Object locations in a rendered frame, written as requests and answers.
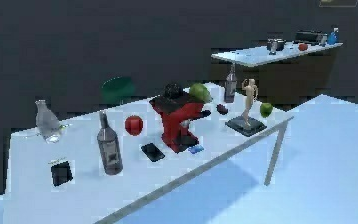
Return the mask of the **green apple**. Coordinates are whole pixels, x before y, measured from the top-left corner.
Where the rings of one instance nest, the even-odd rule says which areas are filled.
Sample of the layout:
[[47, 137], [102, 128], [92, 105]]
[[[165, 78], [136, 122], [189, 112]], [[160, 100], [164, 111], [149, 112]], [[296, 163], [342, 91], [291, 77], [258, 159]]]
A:
[[273, 111], [273, 106], [270, 103], [262, 103], [260, 106], [260, 114], [263, 118], [267, 118]]

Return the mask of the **green lettuce head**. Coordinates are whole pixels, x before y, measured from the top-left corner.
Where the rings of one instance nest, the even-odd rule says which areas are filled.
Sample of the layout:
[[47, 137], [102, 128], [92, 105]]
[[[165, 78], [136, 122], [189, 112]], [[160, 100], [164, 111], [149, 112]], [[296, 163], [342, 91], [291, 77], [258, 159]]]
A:
[[199, 100], [202, 100], [205, 103], [212, 101], [209, 90], [202, 83], [194, 83], [189, 89], [189, 94], [198, 98]]

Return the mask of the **blue spray bottle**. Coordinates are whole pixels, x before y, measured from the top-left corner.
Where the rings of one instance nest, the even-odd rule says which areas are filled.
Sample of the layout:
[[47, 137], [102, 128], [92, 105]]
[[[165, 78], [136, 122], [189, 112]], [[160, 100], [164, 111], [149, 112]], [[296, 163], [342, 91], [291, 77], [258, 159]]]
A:
[[329, 45], [333, 45], [337, 42], [338, 40], [338, 33], [339, 33], [339, 28], [338, 27], [334, 27], [333, 31], [330, 33], [330, 35], [327, 38], [327, 43]]

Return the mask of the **framed picture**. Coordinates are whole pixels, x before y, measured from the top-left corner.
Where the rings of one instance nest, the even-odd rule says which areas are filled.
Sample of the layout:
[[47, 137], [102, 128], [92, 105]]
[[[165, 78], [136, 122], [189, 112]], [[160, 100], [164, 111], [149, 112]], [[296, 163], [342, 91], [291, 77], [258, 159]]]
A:
[[320, 0], [319, 7], [356, 7], [358, 0]]

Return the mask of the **clear glass vase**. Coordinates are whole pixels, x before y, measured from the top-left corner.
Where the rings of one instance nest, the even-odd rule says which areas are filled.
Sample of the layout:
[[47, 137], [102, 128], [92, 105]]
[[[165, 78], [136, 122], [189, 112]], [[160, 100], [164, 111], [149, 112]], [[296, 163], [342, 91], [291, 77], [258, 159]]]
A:
[[39, 134], [47, 143], [57, 143], [62, 131], [69, 127], [69, 124], [62, 124], [57, 116], [48, 108], [45, 100], [37, 100], [36, 127]]

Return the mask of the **black toaster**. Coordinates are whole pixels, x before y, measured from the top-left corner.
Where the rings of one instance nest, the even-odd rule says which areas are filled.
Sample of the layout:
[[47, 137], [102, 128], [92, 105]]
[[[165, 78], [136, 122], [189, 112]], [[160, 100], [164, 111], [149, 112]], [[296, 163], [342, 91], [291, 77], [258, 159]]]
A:
[[301, 43], [319, 43], [323, 34], [315, 31], [298, 31], [295, 36], [296, 42]]

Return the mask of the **dark wine bottle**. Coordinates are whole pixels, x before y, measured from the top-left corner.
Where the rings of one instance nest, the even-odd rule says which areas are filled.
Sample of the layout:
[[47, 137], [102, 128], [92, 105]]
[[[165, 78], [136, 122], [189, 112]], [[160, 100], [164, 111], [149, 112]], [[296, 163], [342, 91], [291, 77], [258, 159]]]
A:
[[117, 133], [110, 127], [105, 111], [99, 112], [101, 128], [97, 135], [104, 171], [107, 175], [117, 175], [123, 170]]

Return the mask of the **grey glass bottle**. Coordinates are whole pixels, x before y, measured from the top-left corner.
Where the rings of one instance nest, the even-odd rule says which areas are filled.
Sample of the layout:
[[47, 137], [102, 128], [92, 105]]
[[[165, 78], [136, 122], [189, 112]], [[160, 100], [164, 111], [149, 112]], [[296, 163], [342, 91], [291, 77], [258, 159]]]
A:
[[224, 91], [224, 102], [233, 103], [236, 91], [237, 79], [235, 75], [235, 65], [230, 66], [229, 74], [226, 77], [225, 81], [225, 91]]

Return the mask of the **black phone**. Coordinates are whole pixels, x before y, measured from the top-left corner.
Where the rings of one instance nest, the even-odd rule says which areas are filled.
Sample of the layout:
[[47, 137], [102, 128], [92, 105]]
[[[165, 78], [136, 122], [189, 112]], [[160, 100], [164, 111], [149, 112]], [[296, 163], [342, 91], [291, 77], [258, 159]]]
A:
[[150, 159], [151, 162], [157, 162], [165, 157], [161, 150], [153, 143], [142, 146], [141, 150]]

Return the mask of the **dark kitchen counter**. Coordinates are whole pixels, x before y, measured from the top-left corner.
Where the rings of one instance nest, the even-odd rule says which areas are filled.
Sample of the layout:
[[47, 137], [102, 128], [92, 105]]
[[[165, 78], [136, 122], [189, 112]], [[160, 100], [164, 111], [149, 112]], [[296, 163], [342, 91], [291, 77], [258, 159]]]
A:
[[222, 85], [234, 64], [240, 83], [248, 78], [256, 80], [261, 101], [294, 107], [328, 92], [331, 71], [341, 46], [342, 43], [325, 47], [309, 45], [300, 51], [297, 44], [286, 43], [275, 55], [271, 55], [266, 46], [223, 50], [211, 55], [209, 79]]

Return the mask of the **black square box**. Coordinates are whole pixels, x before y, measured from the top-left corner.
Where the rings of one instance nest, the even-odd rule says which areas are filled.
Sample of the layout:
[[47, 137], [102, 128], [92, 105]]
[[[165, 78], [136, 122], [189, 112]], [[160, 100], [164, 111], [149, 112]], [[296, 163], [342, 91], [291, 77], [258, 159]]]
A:
[[73, 179], [71, 167], [68, 161], [53, 165], [51, 167], [51, 174], [52, 182], [55, 187]]

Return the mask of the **beige figure statue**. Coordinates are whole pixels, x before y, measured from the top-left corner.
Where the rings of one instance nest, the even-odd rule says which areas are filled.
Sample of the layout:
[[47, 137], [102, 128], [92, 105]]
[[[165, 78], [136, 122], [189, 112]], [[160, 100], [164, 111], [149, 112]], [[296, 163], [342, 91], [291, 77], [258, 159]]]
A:
[[246, 93], [245, 109], [238, 117], [232, 118], [226, 122], [226, 126], [242, 134], [250, 137], [267, 128], [261, 121], [249, 116], [249, 112], [253, 107], [258, 96], [258, 87], [254, 79], [245, 79], [242, 83], [242, 89]]

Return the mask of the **green bowl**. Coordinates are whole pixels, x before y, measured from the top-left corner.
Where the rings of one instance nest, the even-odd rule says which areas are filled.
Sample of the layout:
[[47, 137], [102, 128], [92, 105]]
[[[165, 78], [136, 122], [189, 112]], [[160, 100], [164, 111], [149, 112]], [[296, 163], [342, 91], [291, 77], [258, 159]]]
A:
[[101, 87], [102, 97], [107, 104], [119, 104], [132, 97], [135, 85], [130, 77], [115, 77], [107, 80]]

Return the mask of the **white table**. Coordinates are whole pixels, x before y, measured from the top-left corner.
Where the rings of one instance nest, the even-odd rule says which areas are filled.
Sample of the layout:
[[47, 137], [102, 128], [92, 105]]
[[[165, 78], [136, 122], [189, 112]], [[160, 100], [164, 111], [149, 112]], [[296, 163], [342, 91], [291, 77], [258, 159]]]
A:
[[[272, 133], [284, 134], [292, 118], [276, 109], [264, 119], [265, 130], [245, 137], [225, 125], [243, 112], [244, 96], [236, 95], [222, 116], [216, 106], [223, 101], [223, 88], [213, 83], [207, 87], [213, 98], [206, 106], [211, 114], [190, 125], [204, 148], [196, 154], [176, 154], [162, 142], [161, 118], [149, 101], [109, 109], [124, 166], [116, 176], [106, 175], [102, 167], [96, 113], [66, 120], [69, 127], [57, 143], [46, 143], [36, 129], [12, 134], [3, 224], [111, 224]], [[143, 120], [137, 136], [125, 130], [125, 120], [133, 115]], [[141, 150], [149, 143], [165, 157], [151, 162]], [[64, 161], [69, 162], [73, 179], [55, 187], [51, 167]]]

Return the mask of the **red coffee maker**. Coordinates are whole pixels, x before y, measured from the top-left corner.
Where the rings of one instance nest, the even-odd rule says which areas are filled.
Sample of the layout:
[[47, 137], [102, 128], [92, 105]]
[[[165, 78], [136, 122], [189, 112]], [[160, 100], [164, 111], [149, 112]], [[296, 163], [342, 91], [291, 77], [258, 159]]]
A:
[[189, 124], [211, 114], [209, 110], [203, 109], [205, 102], [190, 95], [189, 91], [184, 91], [178, 83], [170, 83], [165, 86], [162, 95], [149, 103], [161, 116], [163, 142], [175, 153], [199, 143], [198, 138], [189, 131]]

